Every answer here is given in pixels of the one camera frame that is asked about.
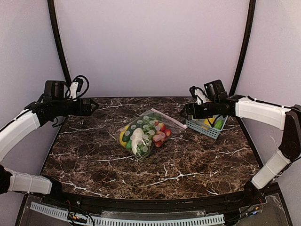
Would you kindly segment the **green toy bell pepper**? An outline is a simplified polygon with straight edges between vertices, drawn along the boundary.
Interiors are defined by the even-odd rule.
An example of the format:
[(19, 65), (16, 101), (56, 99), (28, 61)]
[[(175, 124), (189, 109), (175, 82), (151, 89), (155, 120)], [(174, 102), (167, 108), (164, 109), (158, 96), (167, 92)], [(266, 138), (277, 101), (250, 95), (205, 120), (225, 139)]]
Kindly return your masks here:
[(150, 113), (143, 116), (143, 123), (153, 127), (157, 126), (161, 120), (162, 116), (159, 113)]

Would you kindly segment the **yellow toy banana bunch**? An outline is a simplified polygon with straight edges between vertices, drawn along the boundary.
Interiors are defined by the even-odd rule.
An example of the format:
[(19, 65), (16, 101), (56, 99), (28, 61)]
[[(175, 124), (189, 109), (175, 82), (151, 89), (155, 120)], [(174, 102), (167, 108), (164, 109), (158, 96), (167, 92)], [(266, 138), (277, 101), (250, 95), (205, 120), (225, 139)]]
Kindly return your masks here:
[(125, 134), (125, 132), (127, 131), (127, 129), (129, 128), (129, 125), (126, 125), (125, 127), (120, 129), (120, 135), (119, 135), (119, 143), (125, 147), (126, 146), (126, 142), (123, 141), (123, 136)]

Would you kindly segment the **clear zip top bag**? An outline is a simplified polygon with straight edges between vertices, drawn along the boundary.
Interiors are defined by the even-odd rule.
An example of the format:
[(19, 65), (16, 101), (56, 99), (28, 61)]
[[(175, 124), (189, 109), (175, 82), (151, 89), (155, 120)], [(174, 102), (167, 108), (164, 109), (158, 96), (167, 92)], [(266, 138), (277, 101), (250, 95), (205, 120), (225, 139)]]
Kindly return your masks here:
[[(162, 122), (162, 123), (165, 124), (166, 129), (170, 129), (171, 130), (172, 135), (170, 137), (166, 136), (164, 139), (162, 139), (161, 141), (158, 141), (158, 142), (154, 142), (153, 141), (153, 136), (155, 134), (159, 134), (159, 133), (161, 133), (163, 131), (156, 131), (156, 126), (153, 127), (153, 126), (149, 126), (148, 124), (144, 124), (143, 123), (143, 116), (148, 115), (150, 113), (159, 113), (162, 116), (162, 120), (160, 122)], [(128, 123), (127, 125), (129, 125), (129, 128), (127, 129), (127, 131), (125, 132), (125, 134), (123, 136), (123, 141), (124, 142), (127, 143), (129, 140), (131, 140), (132, 133), (137, 128), (142, 128), (143, 131), (144, 131), (144, 133), (147, 134), (149, 136), (149, 139), (152, 141), (151, 147), (150, 147), (150, 152), (144, 158), (136, 157), (133, 154), (132, 150), (128, 150), (128, 149), (126, 149), (126, 147), (123, 147), (126, 150), (128, 150), (136, 159), (138, 159), (140, 161), (142, 161), (145, 158), (147, 158), (151, 154), (153, 148), (159, 148), (159, 147), (161, 147), (166, 141), (168, 141), (168, 140), (174, 138), (175, 136), (179, 135), (183, 130), (185, 130), (187, 128), (187, 125), (179, 122), (178, 120), (176, 120), (176, 119), (168, 116), (167, 114), (164, 114), (164, 113), (162, 113), (162, 112), (160, 112), (160, 111), (158, 111), (158, 110), (156, 110), (154, 108), (152, 108), (152, 109), (150, 109), (148, 111), (145, 111), (144, 113), (142, 113), (140, 116), (138, 116), (137, 118), (135, 118), (132, 122)], [(121, 145), (119, 143), (120, 129), (118, 129), (116, 131), (116, 133), (115, 133), (115, 139), (116, 139), (116, 141), (117, 141), (117, 143), (119, 145)]]

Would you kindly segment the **white toy radish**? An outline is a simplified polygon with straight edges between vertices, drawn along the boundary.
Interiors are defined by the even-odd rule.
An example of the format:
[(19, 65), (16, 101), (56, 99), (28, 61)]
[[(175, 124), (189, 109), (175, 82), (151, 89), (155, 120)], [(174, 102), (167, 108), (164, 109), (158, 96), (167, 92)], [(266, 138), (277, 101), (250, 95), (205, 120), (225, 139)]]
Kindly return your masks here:
[(144, 158), (149, 154), (152, 141), (142, 128), (137, 128), (131, 136), (131, 150), (136, 157)]

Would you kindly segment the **dark green toy cucumber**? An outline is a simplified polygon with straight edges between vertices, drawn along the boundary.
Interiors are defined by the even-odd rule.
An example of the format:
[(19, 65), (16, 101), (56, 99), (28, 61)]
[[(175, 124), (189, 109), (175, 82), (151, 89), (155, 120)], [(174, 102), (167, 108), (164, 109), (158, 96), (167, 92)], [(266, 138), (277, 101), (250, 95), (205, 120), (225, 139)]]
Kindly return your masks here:
[(132, 149), (132, 141), (129, 140), (126, 144), (126, 149), (131, 150)]

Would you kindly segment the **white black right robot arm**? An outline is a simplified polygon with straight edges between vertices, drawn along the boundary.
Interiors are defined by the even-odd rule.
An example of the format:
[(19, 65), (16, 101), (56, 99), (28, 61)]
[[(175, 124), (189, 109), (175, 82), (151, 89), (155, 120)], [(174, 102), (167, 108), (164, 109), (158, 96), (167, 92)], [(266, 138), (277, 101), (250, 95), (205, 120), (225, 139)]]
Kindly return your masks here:
[(186, 120), (202, 120), (214, 116), (231, 116), (274, 127), (282, 132), (275, 152), (244, 186), (246, 197), (259, 195), (274, 179), (281, 176), (301, 158), (301, 106), (279, 105), (251, 96), (229, 95), (221, 80), (189, 88), (194, 101), (180, 111)]

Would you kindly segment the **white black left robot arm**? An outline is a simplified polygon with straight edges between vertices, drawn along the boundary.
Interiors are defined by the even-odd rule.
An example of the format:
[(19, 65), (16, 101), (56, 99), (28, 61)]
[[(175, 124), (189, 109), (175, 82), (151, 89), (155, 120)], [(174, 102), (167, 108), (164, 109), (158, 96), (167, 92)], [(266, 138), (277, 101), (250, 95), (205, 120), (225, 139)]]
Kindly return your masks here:
[[(48, 122), (59, 127), (59, 117), (91, 116), (98, 104), (83, 96), (89, 89), (89, 81), (78, 75), (71, 84), (48, 80), (44, 92), (37, 101), (28, 104), (15, 118), (0, 130), (0, 159), (3, 161), (12, 149), (27, 136)], [(51, 194), (58, 183), (41, 175), (17, 172), (1, 165), (0, 192)]]

